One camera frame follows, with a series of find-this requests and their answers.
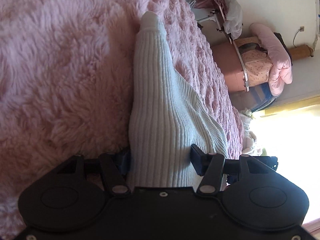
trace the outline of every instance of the patterned bag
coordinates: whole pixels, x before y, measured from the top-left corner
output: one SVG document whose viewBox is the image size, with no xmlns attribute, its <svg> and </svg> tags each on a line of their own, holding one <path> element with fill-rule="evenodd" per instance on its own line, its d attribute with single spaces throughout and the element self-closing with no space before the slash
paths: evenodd
<svg viewBox="0 0 320 240">
<path fill-rule="evenodd" d="M 260 46 L 258 37 L 237 39 L 235 43 L 247 70 L 249 87 L 268 82 L 273 63 L 268 52 Z"/>
</svg>

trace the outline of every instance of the pink pillow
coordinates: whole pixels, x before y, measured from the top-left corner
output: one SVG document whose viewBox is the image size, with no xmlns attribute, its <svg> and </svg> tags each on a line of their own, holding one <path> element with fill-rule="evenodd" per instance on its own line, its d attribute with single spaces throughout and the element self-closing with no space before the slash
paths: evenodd
<svg viewBox="0 0 320 240">
<path fill-rule="evenodd" d="M 279 96 L 284 87 L 284 83 L 292 82 L 291 60 L 281 42 L 273 34 L 272 30 L 259 23 L 253 23 L 250 30 L 257 36 L 262 47 L 268 51 L 273 67 L 269 73 L 269 87 L 273 96 Z"/>
</svg>

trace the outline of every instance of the screw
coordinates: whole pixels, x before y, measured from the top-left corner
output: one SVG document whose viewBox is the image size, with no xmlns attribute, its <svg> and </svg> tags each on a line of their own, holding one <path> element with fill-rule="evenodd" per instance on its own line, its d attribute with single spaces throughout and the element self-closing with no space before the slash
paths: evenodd
<svg viewBox="0 0 320 240">
<path fill-rule="evenodd" d="M 216 191 L 216 188 L 211 185 L 203 185 L 199 190 L 204 194 L 211 194 Z"/>
<path fill-rule="evenodd" d="M 124 194 L 128 192 L 128 188 L 123 185 L 117 185 L 112 188 L 112 192 L 116 194 Z"/>
<path fill-rule="evenodd" d="M 166 193 L 166 192 L 160 192 L 160 194 L 159 194 L 159 196 L 160 197 L 167 197 L 167 195 L 168 195 L 168 193 Z"/>
<path fill-rule="evenodd" d="M 34 235 L 27 235 L 26 240 L 37 240 Z"/>
</svg>

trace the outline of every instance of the ribbed knit fabric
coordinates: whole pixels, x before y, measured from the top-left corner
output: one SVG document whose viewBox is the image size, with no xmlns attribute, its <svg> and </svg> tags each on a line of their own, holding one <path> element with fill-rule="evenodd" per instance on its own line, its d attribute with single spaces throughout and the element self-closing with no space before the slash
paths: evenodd
<svg viewBox="0 0 320 240">
<path fill-rule="evenodd" d="M 163 23 L 153 12 L 141 19 L 134 56 L 134 100 L 129 124 L 130 187 L 197 187 L 190 162 L 195 143 L 227 156 L 223 129 L 197 93 L 173 68 Z"/>
</svg>

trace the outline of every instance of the bedspread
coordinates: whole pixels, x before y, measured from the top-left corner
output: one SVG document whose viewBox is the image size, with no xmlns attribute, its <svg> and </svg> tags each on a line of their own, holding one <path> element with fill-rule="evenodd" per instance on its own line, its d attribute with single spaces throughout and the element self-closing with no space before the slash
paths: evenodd
<svg viewBox="0 0 320 240">
<path fill-rule="evenodd" d="M 17 199 L 33 181 L 77 152 L 128 146 L 133 49 L 147 10 L 164 22 L 173 65 L 238 158 L 239 113 L 185 0 L 0 0 L 2 238 L 23 229 Z"/>
</svg>

